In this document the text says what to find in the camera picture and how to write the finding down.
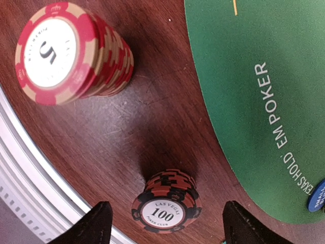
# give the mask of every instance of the stack of poker chips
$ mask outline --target stack of poker chips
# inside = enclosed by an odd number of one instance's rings
[[[133,202],[133,219],[145,230],[168,234],[180,231],[201,214],[202,203],[193,177],[167,169],[147,182]]]
[[[99,16],[72,3],[40,9],[19,38],[15,68],[29,98],[59,105],[113,96],[129,83],[133,54]]]

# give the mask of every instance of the dark wood surface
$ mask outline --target dark wood surface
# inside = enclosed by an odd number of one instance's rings
[[[30,101],[15,77],[15,47],[29,18],[51,2],[0,1],[1,85],[32,139],[68,182],[92,205],[111,202],[117,228],[140,244],[220,243],[224,204],[237,200],[294,243],[324,242],[325,223],[280,223],[238,183],[204,105],[183,1],[73,1],[100,14],[129,43],[136,60],[132,83],[112,98],[62,107]],[[203,213],[179,233],[146,232],[132,220],[132,202],[146,178],[170,167],[195,176]]]

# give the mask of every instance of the white circle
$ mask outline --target white circle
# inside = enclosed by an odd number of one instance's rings
[[[143,206],[141,215],[149,225],[159,229],[169,229],[184,220],[185,211],[177,202],[156,199]]]
[[[40,87],[62,82],[71,70],[77,53],[74,31],[61,19],[40,23],[28,37],[24,64],[30,80]]]

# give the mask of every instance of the wooden table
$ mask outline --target wooden table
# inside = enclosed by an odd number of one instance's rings
[[[46,107],[20,89],[14,54],[24,25],[51,2],[2,0],[1,85],[32,139],[68,182],[92,205],[111,202],[117,228],[143,244],[220,243],[224,204],[237,200],[294,243],[323,243],[325,223],[292,226],[272,219],[231,171],[201,95],[183,1],[73,1],[100,14],[129,43],[133,80],[112,98]],[[144,231],[132,219],[132,202],[149,176],[171,167],[195,176],[203,213],[175,234]]]

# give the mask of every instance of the round green mat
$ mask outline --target round green mat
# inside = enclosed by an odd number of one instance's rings
[[[185,9],[210,119],[241,185],[280,221],[322,220],[306,205],[325,178],[325,2],[186,0]]]

